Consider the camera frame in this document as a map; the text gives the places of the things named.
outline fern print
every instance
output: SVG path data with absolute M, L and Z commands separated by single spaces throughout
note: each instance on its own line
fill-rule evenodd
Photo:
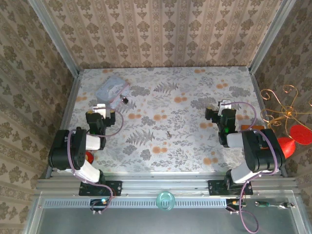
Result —
M 142 144 L 145 145 L 148 141 L 152 141 L 153 139 L 155 139 L 154 133 L 151 133 L 150 130 L 148 130 L 148 132 L 142 130 L 142 133 L 136 130 L 135 133 L 132 133 L 132 135 L 130 135 L 126 142 L 141 146 Z
M 134 110 L 136 107 L 136 102 L 131 100 L 127 104 L 121 102 L 116 109 L 124 114 L 130 110 Z
M 178 89 L 177 83 L 169 83 L 165 84 L 164 82 L 161 82 L 159 85 L 156 86 L 154 91 L 159 92 L 159 93 L 165 93 L 165 94 L 170 94 L 172 90 Z

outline red object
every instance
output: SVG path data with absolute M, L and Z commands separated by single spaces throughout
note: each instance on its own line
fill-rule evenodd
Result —
M 312 143 L 312 131 L 300 124 L 291 127 L 290 136 L 301 145 L 309 145 Z
M 296 149 L 295 141 L 289 137 L 281 137 L 277 141 L 282 148 L 285 158 L 289 158 Z
M 94 161 L 94 156 L 93 156 L 93 154 L 92 154 L 91 152 L 89 152 L 89 151 L 86 151 L 86 160 L 87 160 L 90 164 L 92 164 L 93 161 Z

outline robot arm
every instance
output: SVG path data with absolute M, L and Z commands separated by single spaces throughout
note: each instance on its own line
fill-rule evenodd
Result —
M 244 150 L 245 161 L 238 167 L 229 170 L 223 181 L 227 191 L 239 189 L 241 184 L 260 172 L 274 169 L 272 153 L 262 136 L 253 130 L 238 133 L 235 130 L 236 110 L 231 109 L 229 100 L 219 102 L 220 109 L 206 109 L 205 118 L 216 123 L 219 132 L 219 142 L 226 148 L 240 147 Z M 277 157 L 278 168 L 284 165 L 285 156 L 271 129 L 261 130 L 269 139 Z
M 105 184 L 103 172 L 94 168 L 85 160 L 85 154 L 86 150 L 103 150 L 106 138 L 96 135 L 105 135 L 106 127 L 115 124 L 115 112 L 110 112 L 108 117 L 104 108 L 105 106 L 96 106 L 93 111 L 86 113 L 90 134 L 87 134 L 85 129 L 77 127 L 76 132 L 72 134 L 70 139 L 71 159 L 76 174 L 82 179 L 100 184 Z M 68 130 L 57 131 L 49 152 L 48 162 L 53 168 L 72 173 L 67 155 L 68 134 Z

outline metal tool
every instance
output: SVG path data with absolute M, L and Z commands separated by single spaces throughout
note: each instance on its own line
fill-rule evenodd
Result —
M 282 209 L 290 209 L 290 208 L 296 207 L 292 202 L 282 202 L 280 204 L 270 204 L 266 201 L 255 201 L 254 204 L 257 207 L 279 207 Z
M 168 139 L 172 138 L 172 135 L 169 133 L 169 131 L 167 131 L 167 137 L 168 137 Z

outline patterned fabric surface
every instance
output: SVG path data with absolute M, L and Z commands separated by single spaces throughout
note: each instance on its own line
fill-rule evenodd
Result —
M 111 75 L 130 83 L 129 103 L 117 107 L 125 118 L 123 130 L 107 138 L 103 151 L 94 151 L 95 167 L 104 172 L 214 172 L 242 162 L 241 149 L 220 145 L 217 126 L 205 119 L 205 109 L 217 109 L 218 101 L 228 98 L 248 102 L 259 113 L 246 67 L 85 70 L 71 128 L 88 129 L 85 113 L 97 104 L 95 92 Z M 252 110 L 241 104 L 234 107 L 237 128 L 251 124 Z M 107 128 L 106 134 L 120 124 L 117 115 L 115 126 Z
M 312 98 L 312 1 L 297 0 L 287 17 L 282 29 L 275 38 L 265 56 L 256 78 L 260 89 L 269 88 L 276 91 L 282 102 L 290 105 L 293 94 L 282 91 L 284 84 L 292 84 L 299 90 L 295 106 L 298 112 L 312 112 L 308 104 Z M 276 100 L 266 101 L 267 108 L 278 107 Z M 312 128 L 312 115 L 302 115 L 299 119 Z M 285 135 L 282 127 L 277 131 Z M 308 214 L 312 220 L 312 149 L 311 145 L 296 144 L 296 151 L 287 160 L 286 169 L 289 176 L 297 177 L 304 203 L 309 207 Z
M 282 0 L 45 0 L 80 68 L 246 66 Z
M 0 233 L 22 233 L 72 76 L 27 1 L 0 0 Z

